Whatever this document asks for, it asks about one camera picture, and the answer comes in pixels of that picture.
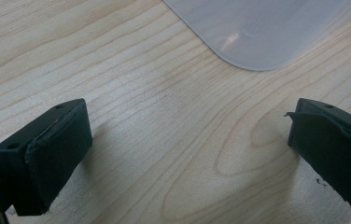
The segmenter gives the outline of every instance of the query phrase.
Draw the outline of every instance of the screw hole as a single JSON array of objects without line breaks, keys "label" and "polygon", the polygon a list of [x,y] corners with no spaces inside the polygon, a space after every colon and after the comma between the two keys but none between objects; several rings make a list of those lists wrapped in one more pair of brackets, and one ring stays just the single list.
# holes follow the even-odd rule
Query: screw hole
[{"label": "screw hole", "polygon": [[7,146],[7,149],[13,149],[13,148],[16,148],[16,147],[18,147],[20,145],[21,145],[20,143],[12,143],[9,146]]}]

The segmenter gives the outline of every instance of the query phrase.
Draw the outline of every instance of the black rubber pad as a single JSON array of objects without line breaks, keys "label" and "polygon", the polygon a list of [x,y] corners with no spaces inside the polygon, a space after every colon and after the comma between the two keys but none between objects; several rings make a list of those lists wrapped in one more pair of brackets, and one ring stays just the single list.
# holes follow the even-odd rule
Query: black rubber pad
[{"label": "black rubber pad", "polygon": [[300,99],[288,144],[351,205],[351,115],[332,105]]},{"label": "black rubber pad", "polygon": [[83,99],[56,105],[0,144],[0,172],[19,216],[49,210],[92,145]]}]

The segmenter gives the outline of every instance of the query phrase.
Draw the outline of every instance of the light wood tabletop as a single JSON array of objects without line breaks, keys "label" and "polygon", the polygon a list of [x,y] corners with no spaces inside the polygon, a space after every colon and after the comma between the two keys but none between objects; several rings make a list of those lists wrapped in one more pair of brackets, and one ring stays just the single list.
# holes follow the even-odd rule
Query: light wood tabletop
[{"label": "light wood tabletop", "polygon": [[0,1],[0,142],[77,98],[93,147],[45,215],[10,223],[351,223],[283,117],[299,98],[351,113],[351,20],[252,72],[162,0]]}]

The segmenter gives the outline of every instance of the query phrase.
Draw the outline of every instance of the frosted plastic sheet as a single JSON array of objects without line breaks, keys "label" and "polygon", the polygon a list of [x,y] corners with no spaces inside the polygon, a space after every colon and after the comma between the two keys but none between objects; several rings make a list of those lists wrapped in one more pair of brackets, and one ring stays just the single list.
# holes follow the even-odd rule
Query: frosted plastic sheet
[{"label": "frosted plastic sheet", "polygon": [[351,5],[348,0],[164,2],[223,60],[258,71],[296,59]]}]

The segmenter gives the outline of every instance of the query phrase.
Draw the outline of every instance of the wooden surface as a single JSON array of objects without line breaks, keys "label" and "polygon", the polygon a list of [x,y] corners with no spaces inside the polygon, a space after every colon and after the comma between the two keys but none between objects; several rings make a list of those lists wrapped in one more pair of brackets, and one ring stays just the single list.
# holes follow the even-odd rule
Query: wooden surface
[{"label": "wooden surface", "polygon": [[351,21],[290,66],[223,62],[161,0],[0,1],[0,142],[84,98],[94,145],[11,223],[351,223],[287,145],[300,97],[351,113]]}]

